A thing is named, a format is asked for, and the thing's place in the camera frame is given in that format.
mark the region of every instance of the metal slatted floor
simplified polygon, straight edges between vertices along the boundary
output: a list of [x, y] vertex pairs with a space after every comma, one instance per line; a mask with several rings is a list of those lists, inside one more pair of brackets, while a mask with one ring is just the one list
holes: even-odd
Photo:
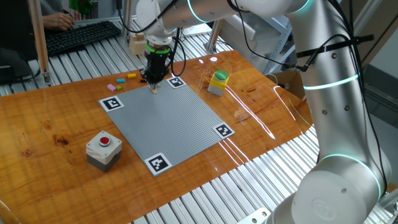
[[[273, 211], [315, 166], [315, 129], [175, 199], [133, 224], [235, 224], [259, 208]], [[392, 215], [376, 205], [365, 224], [387, 223]]]
[[[75, 27], [103, 20], [104, 19], [78, 21]], [[118, 17], [108, 20], [122, 29], [122, 24]], [[135, 19], [133, 19], [133, 29], [138, 30]], [[209, 38], [210, 33], [187, 36], [182, 42], [186, 51], [187, 59], [205, 56], [206, 51], [203, 44], [208, 42]], [[92, 44], [88, 44], [85, 47], [86, 50], [69, 54], [60, 54], [49, 58], [52, 78], [50, 85], [59, 85], [120, 72], [128, 72], [144, 68], [147, 63], [147, 60], [143, 55], [133, 55], [127, 44], [121, 40], [120, 36], [97, 41]], [[221, 43], [218, 44], [216, 48], [219, 52], [232, 50], [228, 45]], [[182, 51], [180, 49], [177, 50], [176, 60], [183, 60]], [[38, 71], [39, 64], [36, 60], [30, 61], [29, 65], [33, 73]], [[48, 86], [49, 85], [44, 82], [43, 77], [39, 75], [35, 80], [31, 80], [29, 82], [0, 85], [0, 96], [46, 88]]]

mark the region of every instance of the black keyboard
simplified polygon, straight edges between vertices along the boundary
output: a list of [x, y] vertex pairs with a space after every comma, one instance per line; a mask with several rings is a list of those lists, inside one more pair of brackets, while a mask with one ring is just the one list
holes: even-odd
[[45, 36], [47, 53], [49, 56], [57, 55], [73, 47], [89, 44], [120, 33], [121, 30], [112, 22], [103, 21], [66, 32], [49, 34]]

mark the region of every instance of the lego baseplate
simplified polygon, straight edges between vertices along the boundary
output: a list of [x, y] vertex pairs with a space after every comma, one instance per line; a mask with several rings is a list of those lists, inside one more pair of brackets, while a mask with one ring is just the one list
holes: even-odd
[[204, 151], [234, 131], [181, 79], [99, 100], [153, 176]]

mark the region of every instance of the wooden table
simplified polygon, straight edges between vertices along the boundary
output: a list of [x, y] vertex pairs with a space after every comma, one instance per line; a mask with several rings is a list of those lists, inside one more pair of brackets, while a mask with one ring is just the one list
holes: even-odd
[[[222, 97], [207, 92], [216, 70], [231, 77]], [[275, 86], [237, 52], [193, 59], [182, 78], [236, 134], [153, 177], [97, 102], [118, 94], [106, 85], [125, 77], [0, 98], [0, 200], [22, 223], [126, 224], [312, 124], [306, 103]], [[128, 91], [145, 85], [137, 78], [121, 86]], [[107, 173], [86, 161], [85, 144], [101, 130], [123, 141], [122, 157]]]

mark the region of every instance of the pink lego brick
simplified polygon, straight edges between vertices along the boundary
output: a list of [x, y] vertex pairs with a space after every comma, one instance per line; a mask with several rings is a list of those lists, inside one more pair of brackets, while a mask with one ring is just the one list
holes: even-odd
[[111, 91], [116, 91], [116, 87], [114, 85], [112, 85], [112, 84], [108, 85], [108, 89], [111, 90]]

